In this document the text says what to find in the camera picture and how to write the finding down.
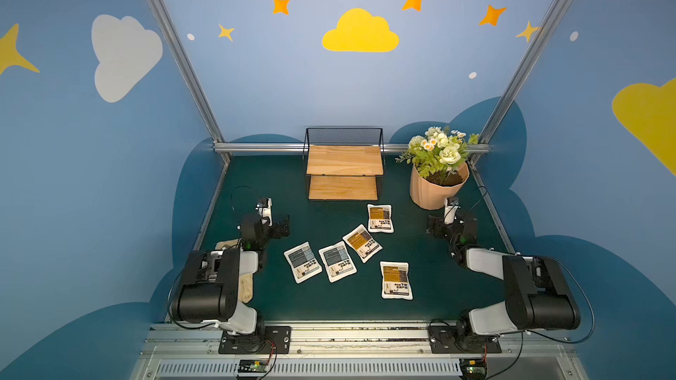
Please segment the left green circuit board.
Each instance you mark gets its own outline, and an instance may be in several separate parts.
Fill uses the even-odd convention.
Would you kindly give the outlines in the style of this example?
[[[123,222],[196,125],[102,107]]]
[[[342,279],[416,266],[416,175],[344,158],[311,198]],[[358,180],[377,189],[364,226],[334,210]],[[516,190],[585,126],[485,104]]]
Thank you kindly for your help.
[[[269,364],[261,360],[240,360],[237,367],[238,376],[265,376]]]

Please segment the right green circuit board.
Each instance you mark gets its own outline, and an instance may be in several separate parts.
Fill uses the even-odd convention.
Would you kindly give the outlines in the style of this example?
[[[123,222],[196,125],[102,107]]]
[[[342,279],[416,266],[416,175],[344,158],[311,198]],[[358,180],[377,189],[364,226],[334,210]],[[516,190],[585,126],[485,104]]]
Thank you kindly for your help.
[[[462,359],[459,368],[462,380],[485,380],[488,376],[487,363],[482,359]]]

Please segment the green circuit board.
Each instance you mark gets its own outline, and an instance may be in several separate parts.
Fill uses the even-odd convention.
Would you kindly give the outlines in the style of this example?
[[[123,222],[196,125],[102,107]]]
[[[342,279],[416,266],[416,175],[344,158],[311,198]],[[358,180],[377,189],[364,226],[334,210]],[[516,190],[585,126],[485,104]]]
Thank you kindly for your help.
[[[459,368],[462,380],[485,380],[488,376],[487,363],[482,359],[462,359]]]
[[[261,360],[240,360],[237,367],[238,376],[265,376],[269,364]]]

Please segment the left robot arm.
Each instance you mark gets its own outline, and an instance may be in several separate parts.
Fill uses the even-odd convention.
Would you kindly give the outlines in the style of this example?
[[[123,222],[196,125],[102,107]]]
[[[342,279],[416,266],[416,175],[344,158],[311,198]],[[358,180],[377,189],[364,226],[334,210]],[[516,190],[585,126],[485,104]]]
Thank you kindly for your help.
[[[232,244],[191,252],[168,295],[170,320],[186,330],[219,327],[232,335],[256,334],[261,317],[239,297],[240,278],[262,269],[269,241],[289,235],[288,216],[273,222],[249,214]]]

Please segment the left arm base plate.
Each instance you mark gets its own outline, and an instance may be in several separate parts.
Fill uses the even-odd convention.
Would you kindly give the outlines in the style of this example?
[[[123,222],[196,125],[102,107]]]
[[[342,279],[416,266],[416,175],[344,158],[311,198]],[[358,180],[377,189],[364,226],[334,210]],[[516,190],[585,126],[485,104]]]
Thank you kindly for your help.
[[[292,328],[288,325],[258,327],[253,334],[228,334],[223,332],[218,353],[220,355],[262,355],[269,354],[275,346],[274,355],[288,355]]]

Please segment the orange coffee bag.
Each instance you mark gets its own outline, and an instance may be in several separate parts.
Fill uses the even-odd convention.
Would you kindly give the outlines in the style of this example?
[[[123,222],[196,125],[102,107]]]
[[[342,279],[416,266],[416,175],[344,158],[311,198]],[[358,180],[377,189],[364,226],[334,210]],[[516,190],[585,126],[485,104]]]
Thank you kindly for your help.
[[[383,299],[412,300],[413,292],[408,278],[409,265],[406,262],[380,262],[382,275],[381,296]]]
[[[383,249],[382,245],[373,238],[362,224],[343,236],[343,241],[357,253],[363,263],[368,262],[371,257]]]
[[[368,232],[371,233],[393,233],[394,224],[392,221],[391,205],[367,205],[369,221],[367,225]]]

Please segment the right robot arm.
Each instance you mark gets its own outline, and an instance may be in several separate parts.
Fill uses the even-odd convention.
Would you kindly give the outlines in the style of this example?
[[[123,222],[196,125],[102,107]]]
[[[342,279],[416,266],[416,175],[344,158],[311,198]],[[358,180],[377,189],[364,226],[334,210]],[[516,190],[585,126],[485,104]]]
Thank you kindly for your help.
[[[503,301],[461,313],[454,332],[457,340],[579,327],[579,307],[557,260],[478,246],[476,220],[470,214],[429,216],[426,227],[433,237],[445,239],[450,255],[461,267],[503,283]]]

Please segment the grey coffee bag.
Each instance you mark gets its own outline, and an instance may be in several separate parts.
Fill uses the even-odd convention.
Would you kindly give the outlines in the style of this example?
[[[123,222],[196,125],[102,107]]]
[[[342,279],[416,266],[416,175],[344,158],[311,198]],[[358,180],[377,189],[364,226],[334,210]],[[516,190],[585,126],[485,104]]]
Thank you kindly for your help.
[[[331,283],[336,283],[357,272],[357,267],[344,242],[321,248],[319,255],[327,269],[327,277]]]
[[[297,284],[306,281],[322,272],[322,266],[315,257],[308,242],[283,253],[292,270],[292,275]]]

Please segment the beige work glove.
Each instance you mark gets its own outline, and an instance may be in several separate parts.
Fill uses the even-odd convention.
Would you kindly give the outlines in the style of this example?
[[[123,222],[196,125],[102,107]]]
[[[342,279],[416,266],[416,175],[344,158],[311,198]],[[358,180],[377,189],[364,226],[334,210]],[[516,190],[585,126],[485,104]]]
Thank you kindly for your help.
[[[237,239],[231,239],[227,241],[221,241],[216,244],[215,249],[217,251],[219,250],[225,250],[226,248],[230,248],[233,246],[236,246],[238,243]],[[254,297],[254,280],[253,280],[253,275],[252,274],[241,274],[239,276],[239,289],[238,289],[238,299],[239,301],[243,302],[244,304],[248,304],[251,302],[251,300]]]

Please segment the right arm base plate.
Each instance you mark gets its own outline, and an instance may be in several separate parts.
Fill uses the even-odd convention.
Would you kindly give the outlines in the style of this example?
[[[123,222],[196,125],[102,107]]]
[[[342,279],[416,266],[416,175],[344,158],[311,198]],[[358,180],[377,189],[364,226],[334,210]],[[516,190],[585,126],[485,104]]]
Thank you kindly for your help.
[[[496,336],[477,335],[455,325],[429,325],[429,343],[433,354],[501,354]]]

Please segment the flower pot with white flowers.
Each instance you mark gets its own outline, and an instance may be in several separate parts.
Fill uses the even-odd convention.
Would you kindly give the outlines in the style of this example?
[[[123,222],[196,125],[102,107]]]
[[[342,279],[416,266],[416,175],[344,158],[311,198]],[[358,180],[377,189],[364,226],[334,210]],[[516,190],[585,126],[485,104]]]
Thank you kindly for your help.
[[[396,161],[412,166],[413,203],[426,210],[445,207],[446,199],[457,195],[469,178],[469,147],[478,140],[477,134],[435,126],[412,137]]]

